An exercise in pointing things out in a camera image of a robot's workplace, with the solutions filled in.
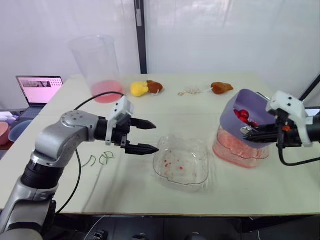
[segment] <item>pink bowl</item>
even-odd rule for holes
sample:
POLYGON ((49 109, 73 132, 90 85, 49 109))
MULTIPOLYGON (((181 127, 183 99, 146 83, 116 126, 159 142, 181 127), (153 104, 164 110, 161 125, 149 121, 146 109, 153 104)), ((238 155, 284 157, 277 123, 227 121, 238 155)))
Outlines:
POLYGON ((0 146, 5 145, 9 142, 10 128, 6 122, 0 122, 0 146))

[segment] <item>black cable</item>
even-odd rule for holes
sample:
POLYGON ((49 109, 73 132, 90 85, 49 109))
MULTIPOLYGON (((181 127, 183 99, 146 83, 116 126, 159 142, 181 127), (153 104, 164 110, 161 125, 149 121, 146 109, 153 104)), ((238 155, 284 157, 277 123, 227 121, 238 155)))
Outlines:
POLYGON ((83 103, 81 103, 79 106, 77 106, 74 110, 78 110, 79 108, 81 108, 83 105, 87 104, 88 102, 92 101, 93 99, 96 99, 100 96, 103 96, 103 95, 108 95, 108 94, 118 94, 118 95, 121 95, 122 97, 124 96, 123 93, 121 92, 118 92, 118 91, 106 91, 106 92, 103 92, 103 93, 100 93, 98 95, 95 95, 91 98, 89 98, 88 100, 84 101, 83 103))
POLYGON ((320 83, 320 75, 315 80, 313 80, 311 85, 305 90, 305 92, 302 94, 299 100, 304 101, 319 83, 320 83))
POLYGON ((282 130, 282 125, 280 124, 279 127, 278 127, 278 144, 277 144, 277 147, 278 147, 278 154, 279 154, 279 159, 280 159, 280 162, 285 165, 285 166, 289 166, 289 167, 294 167, 294 166, 299 166, 299 165, 303 165, 303 164, 309 164, 309 163, 313 163, 313 162, 316 162, 316 161, 320 161, 320 157, 318 158, 313 158, 313 159, 309 159, 309 160, 305 160, 305 161, 299 161, 299 162, 294 162, 294 163, 287 163, 284 159, 284 139, 285 139, 285 136, 284 136, 284 132, 282 130))
MULTIPOLYGON (((100 96, 103 96, 103 95, 108 95, 108 94, 118 94, 118 95, 121 95, 121 97, 124 96, 123 93, 121 92, 117 92, 117 91, 106 91, 106 92, 103 92, 103 93, 100 93, 98 95, 95 95, 91 98, 89 98, 88 100, 84 101, 83 103, 81 103, 79 106, 77 106, 74 110, 78 110, 79 108, 81 108, 83 105, 87 104, 88 102, 92 101, 93 99, 96 99, 100 96)), ((76 191, 77 191, 77 188, 79 186, 79 182, 80 182, 80 178, 81 178, 81 160, 80 160, 80 156, 79 156, 79 153, 78 153, 78 149, 75 149, 75 154, 76 154, 76 157, 78 159, 78 165, 79 165, 79 174, 78 174, 78 179, 76 181, 76 184, 75 184, 75 187, 70 195, 70 197, 68 198, 68 200, 65 202, 65 204, 55 213, 55 214, 59 214, 61 213, 61 211, 68 205, 68 203, 71 201, 71 199, 73 198, 73 196, 75 195, 76 191)))
POLYGON ((73 198, 73 196, 75 195, 77 188, 79 186, 79 182, 80 182, 80 178, 81 178, 81 161, 80 161, 80 157, 79 157, 79 153, 78 153, 78 149, 75 149, 75 154, 76 157, 78 158, 78 165, 79 165, 79 174, 78 174, 78 179, 76 181, 75 187, 73 189, 73 192, 71 193, 70 197, 68 198, 68 200, 65 202, 65 204, 55 213, 55 214, 59 214, 61 213, 61 211, 68 205, 68 203, 70 202, 70 200, 73 198))

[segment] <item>white curtain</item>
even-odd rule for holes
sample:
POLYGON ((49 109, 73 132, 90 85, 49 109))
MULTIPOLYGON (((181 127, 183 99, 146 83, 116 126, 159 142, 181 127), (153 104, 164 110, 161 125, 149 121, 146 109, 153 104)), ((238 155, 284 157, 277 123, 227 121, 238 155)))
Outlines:
POLYGON ((28 106, 16 75, 80 73, 67 43, 94 34, 115 38, 121 74, 140 73, 133 0, 1 0, 1 107, 28 106))
POLYGON ((255 71, 297 97, 320 73, 319 0, 146 0, 145 9, 149 73, 255 71))

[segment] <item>red object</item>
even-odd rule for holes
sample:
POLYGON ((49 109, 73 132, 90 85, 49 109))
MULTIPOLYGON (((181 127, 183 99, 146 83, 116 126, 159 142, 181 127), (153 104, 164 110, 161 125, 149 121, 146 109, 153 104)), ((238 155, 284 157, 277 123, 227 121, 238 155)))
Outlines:
POLYGON ((244 122, 245 124, 249 124, 249 120, 243 116, 239 117, 239 119, 244 122))
POLYGON ((234 109, 233 111, 234 111, 234 114, 235 114, 238 118, 240 118, 240 112, 239 112, 237 109, 234 109))
POLYGON ((249 125, 250 125, 251 127, 258 127, 258 126, 259 126, 256 121, 251 121, 251 122, 249 122, 249 125))
POLYGON ((247 110, 242 109, 240 111, 240 117, 248 119, 249 118, 249 112, 247 110))
POLYGON ((288 132, 288 131, 291 130, 291 127, 290 126, 283 126, 282 130, 285 131, 285 132, 288 132))

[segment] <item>blue bowl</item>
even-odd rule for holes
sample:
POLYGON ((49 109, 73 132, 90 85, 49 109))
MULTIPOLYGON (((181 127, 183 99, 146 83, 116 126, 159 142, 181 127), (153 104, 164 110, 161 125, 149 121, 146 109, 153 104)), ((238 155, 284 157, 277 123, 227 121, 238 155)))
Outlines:
POLYGON ((18 138, 21 136, 21 134, 26 130, 26 128, 29 126, 29 124, 32 122, 32 120, 24 121, 17 126, 15 126, 13 129, 11 129, 11 132, 9 133, 9 140, 11 142, 15 142, 18 140, 18 138))

